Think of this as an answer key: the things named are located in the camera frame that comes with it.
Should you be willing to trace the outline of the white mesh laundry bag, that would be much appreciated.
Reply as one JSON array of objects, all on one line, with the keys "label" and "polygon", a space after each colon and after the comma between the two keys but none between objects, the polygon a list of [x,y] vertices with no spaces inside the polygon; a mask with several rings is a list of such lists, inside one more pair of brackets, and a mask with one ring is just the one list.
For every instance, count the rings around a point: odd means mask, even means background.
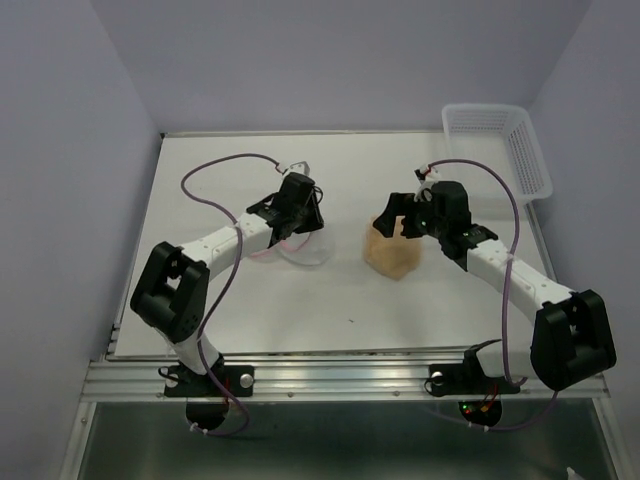
[{"label": "white mesh laundry bag", "polygon": [[297,267],[319,267],[335,252],[335,238],[329,229],[311,233],[292,234],[275,246],[253,253],[250,259],[267,263],[277,258]]}]

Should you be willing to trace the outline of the beige bra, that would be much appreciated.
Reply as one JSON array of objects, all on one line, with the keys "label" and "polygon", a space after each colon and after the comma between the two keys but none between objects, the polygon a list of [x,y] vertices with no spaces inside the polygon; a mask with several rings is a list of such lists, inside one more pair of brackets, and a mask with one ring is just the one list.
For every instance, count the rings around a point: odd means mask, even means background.
[{"label": "beige bra", "polygon": [[376,273],[400,281],[416,270],[422,259],[420,239],[406,239],[396,231],[391,238],[384,237],[369,221],[363,243],[363,260]]}]

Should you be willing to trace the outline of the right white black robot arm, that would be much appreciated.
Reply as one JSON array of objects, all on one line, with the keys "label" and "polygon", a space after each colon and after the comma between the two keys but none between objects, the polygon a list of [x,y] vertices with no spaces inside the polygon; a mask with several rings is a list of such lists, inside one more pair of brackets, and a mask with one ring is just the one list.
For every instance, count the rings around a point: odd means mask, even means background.
[{"label": "right white black robot arm", "polygon": [[374,228],[385,238],[429,236],[462,270],[503,293],[533,331],[529,359],[535,376],[564,390],[613,368],[617,352],[602,297],[558,284],[518,259],[490,229],[475,223],[459,182],[437,181],[424,193],[394,192]]}]

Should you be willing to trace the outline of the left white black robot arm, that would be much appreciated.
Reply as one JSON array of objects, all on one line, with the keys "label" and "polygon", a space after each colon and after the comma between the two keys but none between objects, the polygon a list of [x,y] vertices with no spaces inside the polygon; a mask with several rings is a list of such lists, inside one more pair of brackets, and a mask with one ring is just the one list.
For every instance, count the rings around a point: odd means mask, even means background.
[{"label": "left white black robot arm", "polygon": [[199,393],[215,392],[223,371],[219,351],[201,332],[209,283],[246,256],[268,250],[293,234],[324,227],[315,182],[292,172],[280,189],[247,208],[230,226],[198,240],[156,245],[144,265],[130,308],[155,329],[188,371]]}]

